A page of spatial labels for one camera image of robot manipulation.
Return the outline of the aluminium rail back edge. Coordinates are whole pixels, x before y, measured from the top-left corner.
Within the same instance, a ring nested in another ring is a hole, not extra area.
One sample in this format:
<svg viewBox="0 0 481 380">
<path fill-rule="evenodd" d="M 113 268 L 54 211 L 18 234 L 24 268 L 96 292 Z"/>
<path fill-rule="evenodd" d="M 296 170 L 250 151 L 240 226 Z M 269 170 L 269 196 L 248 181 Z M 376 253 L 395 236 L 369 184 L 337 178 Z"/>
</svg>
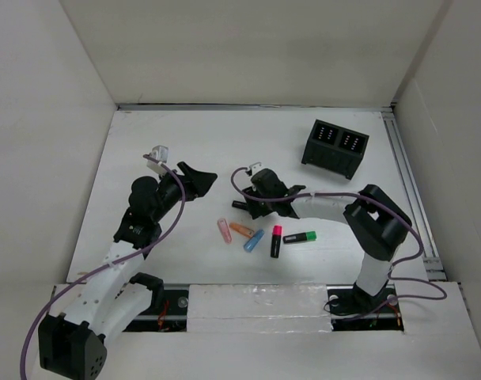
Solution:
<svg viewBox="0 0 481 380">
<path fill-rule="evenodd" d="M 132 111 L 261 111 L 261 110 L 332 110 L 356 112 L 392 112 L 392 107 L 324 107 L 279 104 L 163 104 L 118 103 L 117 110 Z"/>
</svg>

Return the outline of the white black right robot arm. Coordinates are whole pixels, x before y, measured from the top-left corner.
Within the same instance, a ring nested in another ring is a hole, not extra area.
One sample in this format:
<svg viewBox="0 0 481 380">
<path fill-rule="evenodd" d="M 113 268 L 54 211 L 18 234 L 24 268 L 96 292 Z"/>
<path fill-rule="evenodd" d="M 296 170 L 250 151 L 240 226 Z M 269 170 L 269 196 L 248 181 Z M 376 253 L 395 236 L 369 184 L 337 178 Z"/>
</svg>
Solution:
<svg viewBox="0 0 481 380">
<path fill-rule="evenodd" d="M 261 163 L 241 167 L 251 185 L 240 189 L 248 213 L 254 218 L 272 213 L 291 219 L 321 219 L 350 227 L 364 251 L 361 269 L 349 294 L 329 303 L 335 314 L 366 314 L 382 302 L 388 284 L 388 272 L 397 249 L 411 229 L 411 220 L 376 185 L 368 184 L 360 192 L 306 192 L 304 185 L 287 187 L 277 174 Z"/>
</svg>

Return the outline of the black highlighter green cap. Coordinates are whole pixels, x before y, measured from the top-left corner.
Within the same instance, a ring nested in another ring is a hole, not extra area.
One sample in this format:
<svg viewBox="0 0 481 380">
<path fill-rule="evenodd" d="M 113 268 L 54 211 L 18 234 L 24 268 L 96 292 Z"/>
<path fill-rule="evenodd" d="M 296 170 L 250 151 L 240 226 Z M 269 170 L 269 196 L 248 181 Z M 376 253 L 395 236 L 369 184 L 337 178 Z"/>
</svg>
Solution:
<svg viewBox="0 0 481 380">
<path fill-rule="evenodd" d="M 284 244 L 296 244 L 296 243 L 301 243 L 301 242 L 307 242 L 307 241 L 315 241 L 316 240 L 316 232 L 315 231 L 308 231 L 308 232 L 303 232 L 303 233 L 297 233 L 297 234 L 289 234 L 285 235 L 282 238 L 282 241 Z"/>
</svg>

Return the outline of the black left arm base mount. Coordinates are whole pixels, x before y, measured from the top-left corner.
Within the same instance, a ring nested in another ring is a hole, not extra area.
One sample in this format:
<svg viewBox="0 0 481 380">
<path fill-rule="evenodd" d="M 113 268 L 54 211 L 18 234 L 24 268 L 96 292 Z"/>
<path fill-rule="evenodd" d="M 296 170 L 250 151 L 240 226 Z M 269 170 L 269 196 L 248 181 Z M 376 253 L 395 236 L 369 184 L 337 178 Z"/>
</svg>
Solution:
<svg viewBox="0 0 481 380">
<path fill-rule="evenodd" d="M 188 285 L 165 285 L 162 300 L 140 313 L 125 333 L 181 333 L 187 330 Z"/>
</svg>

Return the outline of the black highlighter pink cap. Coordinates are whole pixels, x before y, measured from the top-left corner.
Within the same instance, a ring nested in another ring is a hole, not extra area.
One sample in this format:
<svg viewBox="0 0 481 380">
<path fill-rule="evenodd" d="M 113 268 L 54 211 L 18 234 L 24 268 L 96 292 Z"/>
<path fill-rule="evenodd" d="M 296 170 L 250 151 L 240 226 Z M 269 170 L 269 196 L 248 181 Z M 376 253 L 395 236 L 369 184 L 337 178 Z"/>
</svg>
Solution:
<svg viewBox="0 0 481 380">
<path fill-rule="evenodd" d="M 282 243 L 282 227 L 280 225 L 275 225 L 271 234 L 271 258 L 279 258 L 280 247 Z"/>
</svg>

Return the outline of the blue translucent highlighter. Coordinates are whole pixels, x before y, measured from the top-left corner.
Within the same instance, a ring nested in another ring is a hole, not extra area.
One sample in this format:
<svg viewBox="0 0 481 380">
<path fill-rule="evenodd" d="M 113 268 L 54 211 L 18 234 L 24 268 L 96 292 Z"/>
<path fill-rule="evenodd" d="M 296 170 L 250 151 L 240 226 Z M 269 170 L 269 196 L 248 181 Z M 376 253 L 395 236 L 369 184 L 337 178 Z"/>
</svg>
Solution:
<svg viewBox="0 0 481 380">
<path fill-rule="evenodd" d="M 264 230 L 263 229 L 257 230 L 252 235 L 252 237 L 250 237 L 249 240 L 244 244 L 243 246 L 244 251 L 247 253 L 251 253 L 253 249 L 259 244 L 263 236 L 264 236 Z"/>
</svg>

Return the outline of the orange translucent highlighter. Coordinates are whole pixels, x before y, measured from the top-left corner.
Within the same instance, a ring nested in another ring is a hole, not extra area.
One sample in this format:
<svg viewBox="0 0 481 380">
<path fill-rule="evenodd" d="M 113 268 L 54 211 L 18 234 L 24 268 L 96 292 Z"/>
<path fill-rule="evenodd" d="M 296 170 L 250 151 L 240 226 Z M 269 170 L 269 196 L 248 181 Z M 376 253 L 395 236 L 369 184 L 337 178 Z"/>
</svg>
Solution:
<svg viewBox="0 0 481 380">
<path fill-rule="evenodd" d="M 252 238 L 252 237 L 254 236 L 254 234 L 255 234 L 255 231 L 254 231 L 254 230 L 252 230 L 252 229 L 250 229 L 250 228 L 248 228 L 248 227 L 246 227 L 246 226 L 243 226 L 243 225 L 241 225 L 241 224 L 239 224 L 239 223 L 236 223 L 236 222 L 231 222 L 231 223 L 229 224 L 229 227 L 230 227 L 233 231 L 239 233 L 240 235 L 242 235 L 242 236 L 244 236 L 244 237 L 246 237 L 246 238 Z"/>
</svg>

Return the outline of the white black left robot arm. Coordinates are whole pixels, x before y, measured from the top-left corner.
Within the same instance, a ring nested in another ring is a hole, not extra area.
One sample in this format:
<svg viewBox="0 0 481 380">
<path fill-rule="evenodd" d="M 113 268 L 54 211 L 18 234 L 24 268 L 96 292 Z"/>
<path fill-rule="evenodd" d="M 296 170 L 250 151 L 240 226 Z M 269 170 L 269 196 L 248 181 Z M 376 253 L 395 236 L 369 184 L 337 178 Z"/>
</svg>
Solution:
<svg viewBox="0 0 481 380">
<path fill-rule="evenodd" d="M 113 242 L 99 268 L 83 275 L 80 295 L 38 327 L 40 366 L 68 379 L 95 379 L 105 365 L 108 346 L 142 312 L 163 306 L 164 283 L 142 273 L 152 248 L 166 236 L 160 221 L 176 204 L 204 197 L 217 180 L 185 162 L 180 171 L 151 160 L 159 177 L 139 177 Z"/>
</svg>

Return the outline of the black slotted pen organizer box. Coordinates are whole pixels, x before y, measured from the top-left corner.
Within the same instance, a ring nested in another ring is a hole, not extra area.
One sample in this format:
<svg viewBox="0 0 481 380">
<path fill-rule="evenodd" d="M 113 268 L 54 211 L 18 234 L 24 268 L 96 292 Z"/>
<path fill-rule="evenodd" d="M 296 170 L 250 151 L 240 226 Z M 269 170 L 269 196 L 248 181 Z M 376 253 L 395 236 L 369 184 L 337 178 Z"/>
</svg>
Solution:
<svg viewBox="0 0 481 380">
<path fill-rule="evenodd" d="M 332 171 L 351 180 L 362 163 L 368 141 L 368 135 L 315 120 L 301 163 Z"/>
</svg>

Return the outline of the pink translucent highlighter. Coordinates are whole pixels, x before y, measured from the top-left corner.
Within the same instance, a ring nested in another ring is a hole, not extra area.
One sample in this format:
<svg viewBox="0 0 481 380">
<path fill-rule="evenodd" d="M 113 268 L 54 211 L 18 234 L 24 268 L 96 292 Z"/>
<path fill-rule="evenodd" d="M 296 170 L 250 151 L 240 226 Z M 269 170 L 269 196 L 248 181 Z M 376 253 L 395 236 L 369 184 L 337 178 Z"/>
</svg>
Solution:
<svg viewBox="0 0 481 380">
<path fill-rule="evenodd" d="M 231 244 L 233 241 L 232 235 L 230 233 L 229 224 L 224 218 L 220 218 L 217 221 L 218 229 L 222 235 L 222 238 L 226 244 Z"/>
</svg>

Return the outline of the aluminium rail right side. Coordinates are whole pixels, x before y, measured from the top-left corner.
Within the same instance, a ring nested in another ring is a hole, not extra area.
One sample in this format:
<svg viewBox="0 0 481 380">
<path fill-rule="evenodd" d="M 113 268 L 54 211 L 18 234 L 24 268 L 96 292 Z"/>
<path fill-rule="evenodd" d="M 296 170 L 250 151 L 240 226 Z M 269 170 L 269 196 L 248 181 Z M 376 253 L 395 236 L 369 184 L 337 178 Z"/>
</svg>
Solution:
<svg viewBox="0 0 481 380">
<path fill-rule="evenodd" d="M 407 200 L 410 204 L 411 217 L 415 230 L 419 233 L 423 243 L 422 261 L 424 263 L 429 281 L 447 282 L 447 275 L 442 266 L 441 258 L 434 242 L 434 236 L 422 205 L 415 177 L 411 171 L 411 165 L 403 146 L 403 141 L 398 130 L 395 115 L 392 112 L 381 113 L 387 131 L 392 152 L 400 172 Z"/>
</svg>

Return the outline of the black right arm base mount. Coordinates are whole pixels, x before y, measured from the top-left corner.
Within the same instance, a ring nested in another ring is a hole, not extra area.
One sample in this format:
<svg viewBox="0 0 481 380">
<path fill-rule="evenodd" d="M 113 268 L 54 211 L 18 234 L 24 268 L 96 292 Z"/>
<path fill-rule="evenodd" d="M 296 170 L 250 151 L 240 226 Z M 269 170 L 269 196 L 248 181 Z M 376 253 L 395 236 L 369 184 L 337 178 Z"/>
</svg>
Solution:
<svg viewBox="0 0 481 380">
<path fill-rule="evenodd" d="M 331 315 L 331 329 L 333 332 L 360 331 L 400 331 L 404 330 L 403 318 L 397 303 L 385 305 L 372 312 L 383 301 L 396 296 L 393 287 L 385 288 L 381 299 L 373 306 L 361 306 L 353 298 L 352 287 L 329 287 L 328 300 L 324 304 L 324 311 Z"/>
</svg>

